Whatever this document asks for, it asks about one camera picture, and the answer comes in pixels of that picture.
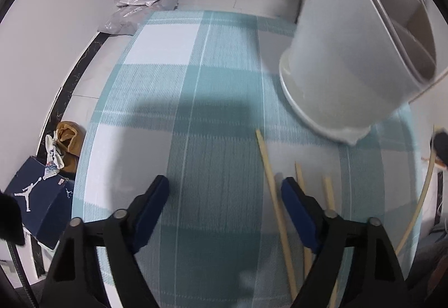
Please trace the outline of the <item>navy jordan shoe box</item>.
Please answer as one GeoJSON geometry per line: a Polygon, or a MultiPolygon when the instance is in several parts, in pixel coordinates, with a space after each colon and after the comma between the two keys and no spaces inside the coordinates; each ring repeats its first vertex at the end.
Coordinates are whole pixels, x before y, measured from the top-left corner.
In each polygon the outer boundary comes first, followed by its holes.
{"type": "Polygon", "coordinates": [[[53,250],[71,220],[74,181],[60,175],[44,179],[44,171],[40,161],[29,157],[5,193],[20,206],[24,227],[53,250]]]}

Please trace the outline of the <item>white utensil holder cup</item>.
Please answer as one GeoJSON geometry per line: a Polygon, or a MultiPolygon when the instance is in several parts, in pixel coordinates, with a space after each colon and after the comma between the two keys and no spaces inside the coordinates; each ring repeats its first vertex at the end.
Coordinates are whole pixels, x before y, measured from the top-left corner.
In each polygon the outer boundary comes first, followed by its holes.
{"type": "Polygon", "coordinates": [[[424,0],[303,0],[279,77],[312,130],[354,145],[436,76],[424,0]]]}

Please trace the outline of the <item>tan suede shoe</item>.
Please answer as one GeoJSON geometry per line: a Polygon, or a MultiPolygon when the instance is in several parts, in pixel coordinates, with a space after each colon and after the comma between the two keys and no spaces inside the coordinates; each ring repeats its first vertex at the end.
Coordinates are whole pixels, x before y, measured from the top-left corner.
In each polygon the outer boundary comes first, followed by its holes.
{"type": "Polygon", "coordinates": [[[62,171],[75,174],[78,169],[85,131],[75,122],[61,121],[56,127],[57,144],[65,164],[62,171]]]}

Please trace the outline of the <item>teal plaid placemat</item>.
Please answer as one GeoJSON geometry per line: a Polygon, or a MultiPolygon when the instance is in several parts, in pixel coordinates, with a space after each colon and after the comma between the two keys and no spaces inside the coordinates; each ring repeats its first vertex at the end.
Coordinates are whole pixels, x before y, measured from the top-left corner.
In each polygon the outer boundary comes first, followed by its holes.
{"type": "Polygon", "coordinates": [[[291,110],[279,59],[295,26],[238,13],[158,12],[137,30],[96,104],[72,213],[110,216],[157,175],[170,194],[136,259],[161,307],[289,307],[291,295],[256,135],[280,182],[300,165],[346,219],[381,220],[398,244],[421,191],[408,107],[353,147],[316,135],[291,110]]]}

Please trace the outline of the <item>lower grey plastic parcel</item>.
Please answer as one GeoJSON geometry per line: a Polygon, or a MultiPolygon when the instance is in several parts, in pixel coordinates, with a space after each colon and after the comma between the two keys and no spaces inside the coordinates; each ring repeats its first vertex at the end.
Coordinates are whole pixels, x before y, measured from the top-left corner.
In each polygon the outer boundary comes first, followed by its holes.
{"type": "Polygon", "coordinates": [[[159,0],[151,6],[123,6],[114,12],[98,31],[109,35],[134,35],[149,16],[157,11],[173,11],[178,0],[159,0]]]}

